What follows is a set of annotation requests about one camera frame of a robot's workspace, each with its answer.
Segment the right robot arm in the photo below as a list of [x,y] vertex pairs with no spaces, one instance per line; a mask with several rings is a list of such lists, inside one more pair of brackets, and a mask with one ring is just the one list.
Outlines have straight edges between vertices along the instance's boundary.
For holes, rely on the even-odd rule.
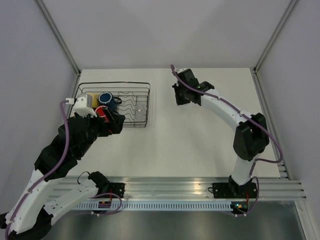
[[215,113],[234,130],[232,147],[237,158],[228,179],[228,192],[235,198],[241,197],[252,183],[254,160],[270,143],[266,118],[261,113],[241,110],[226,100],[211,83],[199,82],[190,68],[170,67],[177,79],[172,88],[178,106],[197,104]]

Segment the clear glass cup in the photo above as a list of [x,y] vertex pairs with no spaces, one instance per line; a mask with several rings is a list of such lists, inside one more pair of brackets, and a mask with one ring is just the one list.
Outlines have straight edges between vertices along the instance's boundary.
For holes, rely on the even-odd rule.
[[135,121],[143,122],[146,119],[146,114],[142,111],[137,111],[134,116]]
[[144,114],[147,111],[146,102],[138,102],[135,107],[135,111],[140,114]]

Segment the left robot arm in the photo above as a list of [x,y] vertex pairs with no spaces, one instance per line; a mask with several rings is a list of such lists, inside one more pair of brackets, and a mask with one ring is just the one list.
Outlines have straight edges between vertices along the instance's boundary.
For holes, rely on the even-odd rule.
[[70,210],[87,199],[116,198],[123,194],[99,171],[64,195],[48,201],[53,189],[77,165],[98,137],[119,134],[125,116],[103,110],[102,116],[75,116],[64,119],[57,136],[45,147],[34,164],[31,178],[11,211],[0,216],[0,227],[7,240],[40,240]]

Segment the red mug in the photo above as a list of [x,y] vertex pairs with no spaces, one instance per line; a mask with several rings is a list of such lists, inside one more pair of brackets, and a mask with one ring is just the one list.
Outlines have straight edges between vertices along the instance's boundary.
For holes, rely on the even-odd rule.
[[106,115],[106,111],[108,110],[108,107],[105,106],[105,105],[101,105],[101,106],[98,106],[96,109],[95,109],[95,113],[98,117],[100,118],[106,118],[107,115]]

